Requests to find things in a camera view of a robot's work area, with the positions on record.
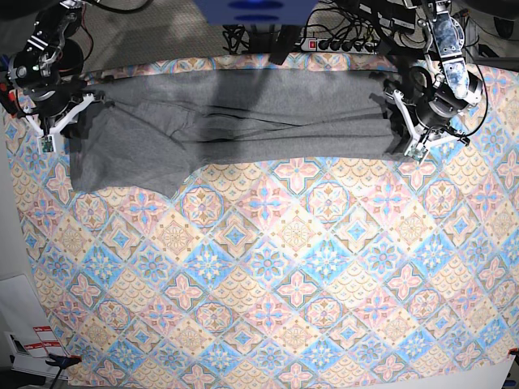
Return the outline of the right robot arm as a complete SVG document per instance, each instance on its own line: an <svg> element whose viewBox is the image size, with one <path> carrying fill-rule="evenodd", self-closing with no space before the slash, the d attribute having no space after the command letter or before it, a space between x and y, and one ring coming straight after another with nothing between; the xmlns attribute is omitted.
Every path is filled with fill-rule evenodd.
<svg viewBox="0 0 519 389"><path fill-rule="evenodd" d="M89 92L79 78L84 54L71 37L83 27L85 1L2 1L7 35L24 38L10 57L1 56L1 104L14 118L25 118L45 140L60 134L88 137L92 104L102 93Z"/></svg>

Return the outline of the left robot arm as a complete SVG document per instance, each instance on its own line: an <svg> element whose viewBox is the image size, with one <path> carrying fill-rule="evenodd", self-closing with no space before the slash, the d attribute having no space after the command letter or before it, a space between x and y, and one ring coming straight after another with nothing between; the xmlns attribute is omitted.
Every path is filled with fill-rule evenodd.
<svg viewBox="0 0 519 389"><path fill-rule="evenodd" d="M417 20L425 45L422 53L426 65L412 66L409 77L417 90L407 98L393 82L384 83L388 102L400 112L409 142L403 155L422 162L433 147L459 142L470 144L473 132L452 127L452 120L477 107L487 90L482 75L470 72L462 55L465 33L449 13L448 1L404 1L405 8L422 9L425 16Z"/></svg>

